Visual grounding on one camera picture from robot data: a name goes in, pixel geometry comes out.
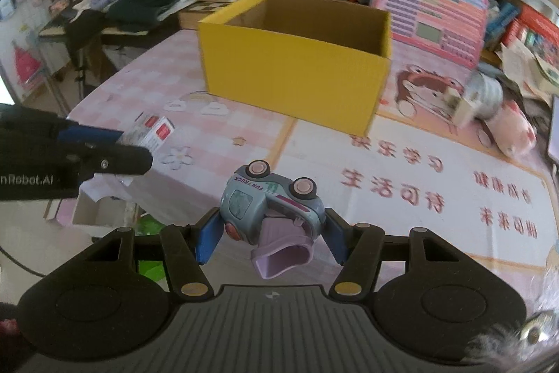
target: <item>pink pig toy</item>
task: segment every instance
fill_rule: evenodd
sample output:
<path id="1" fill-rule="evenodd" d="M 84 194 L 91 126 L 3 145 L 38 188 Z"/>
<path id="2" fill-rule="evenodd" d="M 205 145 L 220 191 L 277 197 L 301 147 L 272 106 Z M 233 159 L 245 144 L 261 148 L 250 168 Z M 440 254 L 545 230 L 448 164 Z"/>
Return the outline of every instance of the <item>pink pig toy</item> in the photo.
<path id="1" fill-rule="evenodd" d="M 519 158 L 536 145 L 534 128 L 516 102 L 503 102 L 497 114 L 485 124 L 493 134 L 497 147 L 507 157 Z"/>

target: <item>yellow box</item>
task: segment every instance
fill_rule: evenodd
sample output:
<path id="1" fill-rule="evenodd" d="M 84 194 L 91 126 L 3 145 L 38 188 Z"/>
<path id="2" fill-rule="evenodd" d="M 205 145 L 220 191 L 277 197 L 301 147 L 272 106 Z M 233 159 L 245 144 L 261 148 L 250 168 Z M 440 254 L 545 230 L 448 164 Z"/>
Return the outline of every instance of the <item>yellow box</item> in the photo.
<path id="1" fill-rule="evenodd" d="M 365 136 L 390 70 L 390 16 L 333 0 L 238 0 L 198 22 L 208 91 Z"/>

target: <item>pink educational board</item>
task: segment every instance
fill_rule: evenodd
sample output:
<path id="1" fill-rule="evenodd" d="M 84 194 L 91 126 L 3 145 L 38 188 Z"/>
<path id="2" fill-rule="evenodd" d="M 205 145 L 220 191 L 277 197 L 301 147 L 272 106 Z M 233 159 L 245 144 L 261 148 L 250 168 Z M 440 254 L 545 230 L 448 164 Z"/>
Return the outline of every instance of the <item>pink educational board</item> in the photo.
<path id="1" fill-rule="evenodd" d="M 392 37 L 469 69 L 484 44 L 487 0 L 375 0 L 392 16 Z"/>

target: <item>pink checkered tablecloth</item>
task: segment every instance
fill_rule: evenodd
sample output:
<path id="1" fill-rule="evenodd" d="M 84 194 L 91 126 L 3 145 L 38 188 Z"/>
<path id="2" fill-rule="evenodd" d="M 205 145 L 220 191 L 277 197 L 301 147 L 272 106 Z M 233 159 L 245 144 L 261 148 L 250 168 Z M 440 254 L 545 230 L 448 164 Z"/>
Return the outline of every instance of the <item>pink checkered tablecloth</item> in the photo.
<path id="1" fill-rule="evenodd" d="M 180 31 L 124 67 L 72 110 L 69 117 L 81 124 L 116 130 L 129 128 L 142 112 L 166 116 L 175 125 L 146 175 L 126 186 L 113 175 L 96 174 L 81 190 L 95 200 L 114 195 L 134 201 L 164 224 L 184 225 L 219 204 L 238 167 L 266 159 L 279 174 L 315 179 L 325 205 L 349 223 L 371 222 L 396 235 L 406 235 L 412 227 L 430 228 L 526 295 L 546 264 L 559 264 L 554 247 L 556 194 L 549 172 L 540 166 L 541 160 L 534 161 L 537 166 L 530 160 L 507 162 L 475 123 L 458 131 L 436 109 L 416 106 L 412 116 L 402 112 L 398 75 L 416 67 L 460 84 L 469 72 L 394 43 L 391 75 L 378 115 L 368 136 L 355 138 L 207 94 L 196 33 Z M 380 144 L 391 145 L 391 154 L 380 153 Z M 417 163 L 405 159 L 405 151 L 412 149 Z M 441 163 L 440 171 L 444 163 L 441 174 L 429 167 L 432 156 Z M 535 203 L 479 186 L 473 179 L 480 170 L 528 188 Z M 415 189 L 415 198 L 403 193 L 402 183 Z M 470 186 L 468 195 L 460 194 L 462 186 Z M 441 197 L 440 203 L 433 205 L 426 194 Z M 463 198 L 472 203 L 463 206 Z M 480 208 L 494 214 L 495 222 L 480 219 Z M 533 235 L 524 232 L 524 225 L 522 233 L 518 223 L 516 229 L 504 225 L 505 215 L 510 227 L 516 219 L 530 223 L 526 226 L 534 227 Z M 237 243 L 228 259 L 247 262 L 248 249 Z M 317 240 L 307 278 L 327 285 L 336 275 L 333 264 L 324 242 Z"/>

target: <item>black tire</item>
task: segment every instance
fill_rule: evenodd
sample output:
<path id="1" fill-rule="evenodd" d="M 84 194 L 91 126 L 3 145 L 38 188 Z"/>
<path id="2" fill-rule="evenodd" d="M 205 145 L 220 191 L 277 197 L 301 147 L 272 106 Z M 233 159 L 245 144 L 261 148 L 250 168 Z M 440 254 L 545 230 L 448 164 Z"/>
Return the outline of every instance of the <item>black tire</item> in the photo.
<path id="1" fill-rule="evenodd" d="M 297 183 L 300 182 L 301 180 L 305 180 L 305 181 L 310 181 L 311 185 L 312 185 L 312 189 L 308 192 L 308 193 L 299 193 L 296 188 L 297 188 Z M 317 183 L 312 180 L 310 177 L 300 177 L 298 179 L 295 179 L 290 185 L 289 185 L 289 192 L 295 197 L 298 198 L 299 200 L 313 200 L 314 198 L 317 197 Z"/>
<path id="2" fill-rule="evenodd" d="M 264 171 L 262 171 L 259 174 L 256 173 L 251 173 L 251 166 L 253 166 L 255 163 L 262 163 L 265 165 L 265 169 Z M 252 178 L 252 179 L 262 179 L 264 177 L 267 177 L 270 175 L 270 173 L 272 172 L 272 170 L 270 169 L 270 165 L 268 165 L 268 162 L 265 162 L 264 160 L 255 160 L 253 162 L 250 162 L 246 167 L 245 167 L 245 173 L 247 173 L 247 176 Z"/>

